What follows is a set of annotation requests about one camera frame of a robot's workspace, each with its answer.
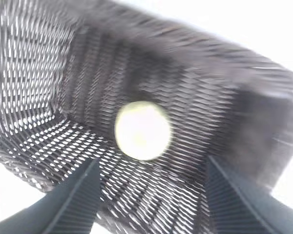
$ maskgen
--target mesh pattern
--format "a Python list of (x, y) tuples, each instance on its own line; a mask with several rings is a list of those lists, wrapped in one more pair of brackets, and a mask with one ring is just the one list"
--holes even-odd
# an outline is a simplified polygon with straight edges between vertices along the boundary
[(84, 165), (87, 175), (82, 178), (79, 183), (75, 183), (76, 188), (71, 192), (68, 197), (68, 205), (62, 211), (61, 216), (58, 218), (55, 225), (51, 225), (49, 234), (77, 234), (77, 233), (90, 233), (95, 217), (95, 211), (98, 210), (100, 205), (100, 195), (98, 195), (97, 186), (100, 184), (99, 167), (95, 162)]
[[(0, 1), (0, 162), (48, 192), (99, 158), (98, 222), (114, 233), (215, 233), (206, 158), (230, 148), (245, 87), (293, 93), (293, 74), (108, 1)], [(173, 126), (170, 148), (151, 162), (115, 144), (117, 111), (136, 100), (158, 103)], [(276, 158), (293, 150), (293, 111), (287, 121)]]
[(224, 175), (209, 163), (207, 186), (209, 205), (219, 234), (269, 234), (257, 217), (245, 206)]

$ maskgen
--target wicker basket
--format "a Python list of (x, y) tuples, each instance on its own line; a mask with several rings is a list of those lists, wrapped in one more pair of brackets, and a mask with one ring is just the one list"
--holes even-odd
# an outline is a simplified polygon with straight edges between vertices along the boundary
[[(173, 126), (153, 161), (115, 143), (137, 100)], [(267, 193), (292, 154), (293, 73), (269, 59), (105, 0), (0, 0), (0, 163), (49, 192), (98, 158), (96, 221), (113, 233), (248, 233), (258, 218), (213, 219), (208, 158)]]

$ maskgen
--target tennis ball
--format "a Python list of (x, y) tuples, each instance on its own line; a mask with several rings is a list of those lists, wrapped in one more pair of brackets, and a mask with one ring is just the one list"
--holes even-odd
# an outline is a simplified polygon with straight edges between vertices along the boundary
[(129, 103), (116, 116), (116, 143), (129, 157), (138, 160), (159, 157), (169, 146), (171, 135), (164, 109), (153, 102)]

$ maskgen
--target yellow ball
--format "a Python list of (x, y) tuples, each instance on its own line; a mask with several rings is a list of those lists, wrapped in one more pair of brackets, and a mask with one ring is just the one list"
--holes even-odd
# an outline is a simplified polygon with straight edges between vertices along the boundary
[(153, 102), (132, 102), (117, 114), (116, 142), (129, 157), (138, 160), (159, 157), (169, 146), (171, 135), (171, 125), (164, 109)]

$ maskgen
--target ball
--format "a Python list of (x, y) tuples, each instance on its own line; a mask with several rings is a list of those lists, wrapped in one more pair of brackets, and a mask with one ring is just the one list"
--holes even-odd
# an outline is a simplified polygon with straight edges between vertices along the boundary
[(165, 110), (153, 102), (129, 103), (116, 116), (116, 143), (129, 157), (156, 159), (169, 146), (171, 136), (171, 125)]

